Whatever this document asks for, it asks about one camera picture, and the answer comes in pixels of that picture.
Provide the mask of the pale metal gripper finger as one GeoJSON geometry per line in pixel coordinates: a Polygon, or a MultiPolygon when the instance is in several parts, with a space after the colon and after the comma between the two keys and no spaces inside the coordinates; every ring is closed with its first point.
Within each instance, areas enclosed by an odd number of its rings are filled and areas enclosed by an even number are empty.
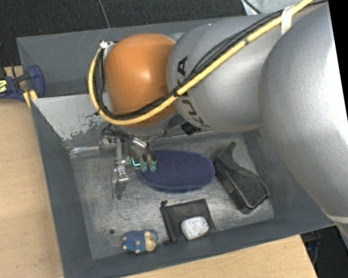
{"type": "Polygon", "coordinates": [[[117,166],[117,177],[119,181],[119,187],[125,189],[130,181],[130,177],[127,173],[127,168],[125,164],[117,166]]]}
{"type": "Polygon", "coordinates": [[[113,199],[115,201],[119,201],[122,199],[122,191],[121,191],[121,185],[119,184],[119,174],[118,174],[118,169],[117,167],[114,168],[112,172],[112,193],[113,193],[113,199]]]}

